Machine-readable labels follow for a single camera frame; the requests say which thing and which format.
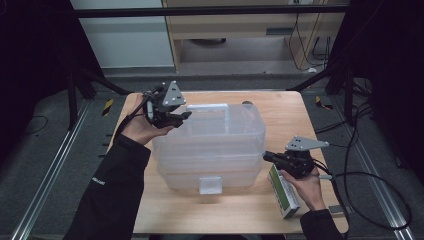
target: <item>gray floor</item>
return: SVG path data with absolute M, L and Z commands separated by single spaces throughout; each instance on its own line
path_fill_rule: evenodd
M 109 80 L 132 91 L 151 89 L 154 85 L 177 80 L 180 89 L 191 90 L 284 90 L 312 76 L 297 69 L 291 61 L 290 52 L 281 38 L 271 39 L 227 39 L 220 45 L 199 44 L 187 41 L 184 44 L 181 69 L 178 73 L 149 73 L 141 76 L 113 76 Z M 30 223 L 32 238 L 60 238 L 73 217 L 79 198 L 96 170 L 101 155 L 105 153 L 110 136 L 116 125 L 125 96 L 119 96 L 101 85 L 94 84 L 97 96 L 94 100 L 82 100 L 79 106 L 88 106 L 88 111 L 66 154 L 60 172 L 45 201 L 40 205 L 35 222 Z M 331 96 L 335 109 L 328 110 L 315 104 L 315 96 L 322 95 L 325 79 L 302 92 L 302 96 L 315 129 L 341 122 L 343 94 Z M 101 116 L 108 99 L 114 99 L 111 111 Z M 360 105 L 366 99 L 356 97 Z M 38 103 L 36 116 L 28 126 L 28 133 L 9 156 L 9 164 L 0 174 L 0 239 L 10 239 L 43 182 L 59 147 L 66 137 L 68 127 L 67 93 L 60 92 Z M 362 171 L 369 168 L 390 181 L 406 199 L 413 211 L 409 229 L 385 230 L 370 224 L 357 212 L 350 214 L 350 239 L 424 239 L 424 188 L 408 169 L 396 167 L 390 144 L 379 127 L 366 115 L 358 121 L 359 140 L 349 154 L 348 170 Z M 342 173 L 351 129 L 342 125 L 334 130 L 317 134 L 318 139 L 338 146 L 323 149 L 326 162 L 333 173 Z M 342 179 L 337 185 L 344 197 Z M 388 225 L 393 215 L 407 218 L 403 204 L 389 192 L 381 198 L 379 183 L 365 177 L 348 178 L 348 189 L 358 209 L 371 219 Z M 304 239 L 303 235 L 288 235 L 287 239 Z

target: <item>wooden table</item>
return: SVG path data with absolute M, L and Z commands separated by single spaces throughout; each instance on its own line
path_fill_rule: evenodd
M 298 92 L 240 91 L 183 92 L 187 104 L 228 103 L 251 101 L 258 108 L 266 126 L 266 148 L 284 152 L 284 146 L 295 136 L 316 139 L 303 99 Z M 124 104 L 119 122 L 134 105 L 130 94 Z M 146 145 L 152 148 L 151 142 Z M 320 149 L 311 155 L 325 162 Z M 263 162 L 253 186 L 224 188 L 220 195 L 200 195 L 198 189 L 169 189 L 157 172 L 153 158 L 145 171 L 145 189 L 138 211 L 134 233 L 184 234 L 281 234 L 302 232 L 299 219 L 308 208 L 301 208 L 285 220 L 279 211 L 271 183 L 267 179 L 271 163 Z M 331 183 L 322 180 L 324 201 L 338 205 Z M 333 215 L 340 232 L 348 229 L 343 214 Z

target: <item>black cable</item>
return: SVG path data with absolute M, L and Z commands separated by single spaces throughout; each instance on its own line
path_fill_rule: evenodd
M 312 56 L 314 57 L 315 60 L 324 61 L 324 63 L 323 63 L 324 68 L 327 65 L 328 58 L 330 57 L 330 42 L 331 42 L 330 39 L 331 39 L 331 37 L 327 37 L 327 43 L 325 45 L 325 51 L 324 51 L 324 53 L 320 53 L 320 54 L 315 53 L 315 49 L 316 49 L 316 47 L 318 45 L 318 42 L 320 40 L 320 37 L 317 37 L 317 39 L 315 40 L 314 47 L 312 48 Z
M 362 116 L 367 115 L 368 113 L 371 113 L 371 111 L 370 112 L 365 112 L 365 110 L 368 110 L 368 109 L 371 109 L 371 107 L 367 107 L 367 108 L 359 111 L 358 112 L 358 116 L 356 116 L 356 117 L 360 118 Z M 327 126 L 322 127 L 322 128 L 318 128 L 318 129 L 315 130 L 315 134 L 319 134 L 319 133 L 323 133 L 323 132 L 327 132 L 327 131 L 333 130 L 335 128 L 338 128 L 338 127 L 342 126 L 345 123 L 349 123 L 350 121 L 352 121 L 352 119 L 347 119 L 347 120 L 344 120 L 344 121 L 341 121 L 341 122 L 338 122 L 338 123 L 333 123 L 333 124 L 327 125 Z
M 396 189 L 395 186 L 393 186 L 393 184 L 391 184 L 390 182 L 388 182 L 387 180 L 383 179 L 382 177 L 379 177 L 377 175 L 371 174 L 371 173 L 367 173 L 367 172 L 361 172 L 361 171 L 357 171 L 357 172 L 346 172 L 346 173 L 339 173 L 336 174 L 335 177 L 341 177 L 341 176 L 346 176 L 346 175 L 365 175 L 367 177 L 373 177 L 376 178 L 382 182 L 384 182 L 394 193 L 396 193 L 396 195 L 399 197 L 399 199 L 402 201 L 402 203 L 405 206 L 405 209 L 408 212 L 408 219 L 406 220 L 406 223 L 400 227 L 392 227 L 392 226 L 386 226 L 384 224 L 378 223 L 374 220 L 371 220 L 369 217 L 365 216 L 365 214 L 363 214 L 361 211 L 358 210 L 358 208 L 353 204 L 352 199 L 348 199 L 350 207 L 358 214 L 360 215 L 363 219 L 365 219 L 368 222 L 371 222 L 372 224 L 387 229 L 387 230 L 402 230 L 407 228 L 411 222 L 412 222 L 412 210 L 411 207 L 409 206 L 408 202 L 405 200 L 405 198 L 403 197 L 402 193 L 400 193 L 399 190 Z
M 323 170 L 327 174 L 330 174 L 330 170 L 325 166 L 325 164 L 317 159 L 314 159 L 314 165 L 318 167 L 319 169 Z
M 369 80 L 368 80 L 368 79 L 366 79 L 366 78 L 364 78 L 364 80 L 365 80 L 365 81 L 364 81 L 364 85 L 365 85 L 365 86 L 364 86 L 364 88 L 365 88 L 365 89 L 366 89 L 369 93 L 371 93 L 371 91 L 368 89 L 368 84 L 367 84 Z
M 300 32 L 299 32 L 299 27 L 298 27 L 298 21 L 299 21 L 299 13 L 296 13 L 296 20 L 295 20 L 295 22 L 294 22 L 293 31 L 292 31 L 292 33 L 290 34 L 289 43 L 288 43 L 288 44 L 289 44 L 290 53 L 291 53 L 291 55 L 292 55 L 292 58 L 293 58 L 293 59 L 295 59 L 294 54 L 293 54 L 293 51 L 292 51 L 292 49 L 291 49 L 291 40 L 292 40 L 292 37 L 293 37 L 293 33 L 295 32 L 295 30 L 297 30 L 297 35 L 298 35 L 298 37 L 299 37 L 299 42 L 300 42 L 300 45 L 301 45 L 301 47 L 302 47 L 303 56 L 304 56 L 305 60 L 306 60 L 306 61 L 307 61 L 310 65 L 312 65 L 312 66 L 310 66 L 309 68 L 311 68 L 311 67 L 319 67 L 319 66 L 322 66 L 322 64 L 315 64 L 315 63 L 311 63 L 311 62 L 309 62 L 308 57 L 306 56 L 306 50 L 305 50 L 305 47 L 303 46 L 302 38 L 300 37 Z M 305 70 L 307 70 L 307 69 L 301 69 L 301 68 L 299 68 L 299 67 L 296 65 L 296 63 L 295 63 L 294 65 L 296 66 L 296 68 L 297 68 L 298 70 L 301 70 L 301 71 L 305 71 Z
M 25 132 L 24 135 L 34 134 L 34 133 L 37 133 L 37 132 L 43 130 L 47 126 L 47 123 L 49 122 L 49 119 L 47 117 L 45 117 L 45 116 L 33 116 L 32 119 L 34 119 L 34 118 L 44 118 L 44 120 L 45 120 L 44 125 L 41 128 L 39 128 L 39 129 L 37 129 L 35 131 Z
M 358 89 L 358 91 L 362 93 L 361 94 L 362 96 L 371 97 L 371 92 L 368 90 L 366 86 L 363 87 L 361 84 L 357 83 L 355 79 L 353 79 L 353 84 L 355 85 L 356 89 Z
M 153 89 L 152 91 L 145 91 L 143 92 L 143 101 L 141 101 L 141 103 L 134 109 L 134 111 L 132 113 L 130 113 L 129 115 L 127 115 L 122 122 L 118 125 L 116 131 L 115 131 L 115 136 L 113 138 L 113 142 L 115 142 L 116 138 L 122 133 L 122 131 L 124 130 L 124 128 L 127 126 L 127 124 L 134 118 L 137 116 L 145 116 L 145 114 L 137 114 L 138 111 L 140 111 L 141 108 L 144 107 L 144 105 L 146 105 L 146 103 L 153 97 L 153 95 L 157 92 L 159 92 L 161 89 L 163 89 L 162 86 L 157 86 L 155 87 L 155 89 Z
M 358 116 L 358 113 L 360 112 L 360 110 L 359 110 L 359 109 L 360 109 L 360 107 L 358 107 L 358 109 L 357 109 L 357 114 L 355 114 L 355 116 Z M 347 201 L 349 202 L 349 204 L 350 204 L 350 206 L 352 207 L 352 209 L 353 209 L 356 213 L 358 213 L 358 215 L 359 215 L 359 216 L 361 216 L 363 219 L 367 220 L 368 222 L 370 222 L 370 223 L 372 223 L 372 224 L 374 224 L 374 225 L 376 225 L 376 226 L 378 226 L 378 227 L 384 228 L 384 229 L 388 229 L 388 230 L 402 230 L 402 229 L 404 229 L 404 228 L 406 228 L 406 227 L 408 227 L 408 226 L 410 225 L 410 223 L 411 223 L 411 221 L 412 221 L 412 211 L 411 211 L 411 209 L 410 209 L 410 207 L 409 207 L 408 203 L 406 203 L 405 199 L 403 198 L 402 194 L 401 194 L 399 191 L 397 191 L 397 190 L 396 190 L 396 188 L 395 188 L 393 185 L 391 185 L 390 183 L 388 183 L 388 186 L 389 186 L 392 190 L 394 190 L 394 191 L 396 192 L 396 194 L 397 194 L 397 195 L 400 197 L 400 199 L 404 202 L 405 207 L 406 207 L 406 209 L 407 209 L 407 211 L 408 211 L 409 218 L 408 218 L 408 220 L 407 220 L 406 224 L 404 224 L 403 226 L 400 226 L 400 227 L 391 227 L 391 226 L 385 226 L 385 225 L 383 225 L 383 224 L 380 224 L 380 223 L 378 223 L 378 222 L 375 222 L 375 221 L 371 220 L 370 218 L 366 217 L 366 216 L 365 216 L 365 214 L 361 213 L 361 212 L 360 212 L 360 211 L 359 211 L 359 210 L 355 207 L 355 205 L 354 205 L 354 204 L 353 204 L 353 202 L 352 202 L 352 199 L 351 199 L 351 197 L 350 197 L 350 194 L 349 194 L 349 191 L 348 191 L 348 187 L 347 187 L 347 175 L 349 175 L 349 174 L 363 174 L 363 175 L 367 175 L 367 176 L 376 177 L 376 178 L 378 178 L 378 179 L 379 179 L 379 180 L 381 180 L 381 181 L 387 182 L 386 180 L 382 179 L 381 177 L 375 176 L 375 175 L 370 174 L 370 173 L 365 173 L 365 172 L 353 172 L 353 173 L 349 173 L 349 172 L 347 171 L 347 166 L 348 166 L 347 161 L 348 161 L 348 159 L 349 159 L 349 152 L 350 152 L 350 148 L 351 148 L 351 146 L 352 146 L 353 139 L 355 138 L 355 134 L 357 133 L 357 129 L 358 129 L 358 127 L 357 127 L 357 125 L 358 125 L 358 124 L 357 124 L 357 120 L 358 120 L 358 118 L 357 118 L 357 117 L 355 117 L 355 118 L 354 118 L 354 121 L 353 121 L 353 132 L 352 132 L 352 137 L 351 137 L 351 139 L 350 139 L 350 141 L 349 141 L 348 148 L 347 148 L 346 155 L 345 155 L 345 163 L 344 163 L 343 173 L 342 173 L 342 174 L 338 174 L 338 175 L 336 175 L 336 176 L 343 176 L 343 187 L 344 187 L 344 190 L 345 190 L 345 194 L 346 194 Z
M 341 147 L 341 148 L 347 148 L 347 146 L 342 146 L 342 145 L 337 145 L 337 144 L 332 144 L 332 143 L 330 143 L 330 146 L 333 146 L 333 147 Z

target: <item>translucent plastic container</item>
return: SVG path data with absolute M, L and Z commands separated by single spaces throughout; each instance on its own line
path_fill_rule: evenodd
M 223 187 L 250 186 L 262 168 L 265 125 L 254 105 L 208 104 L 192 111 L 179 128 L 153 140 L 158 171 L 172 189 L 198 188 L 216 194 Z

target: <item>person's arm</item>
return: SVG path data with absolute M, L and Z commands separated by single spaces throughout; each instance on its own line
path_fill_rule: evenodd
M 142 99 L 137 96 L 133 110 Z M 157 129 L 144 116 L 128 123 L 91 178 L 63 239 L 131 239 L 150 157 L 144 145 L 171 129 Z
M 309 176 L 302 179 L 295 179 L 284 170 L 280 172 L 296 188 L 297 193 L 310 209 L 300 218 L 306 238 L 308 240 L 343 239 L 322 198 L 318 169 L 314 168 Z

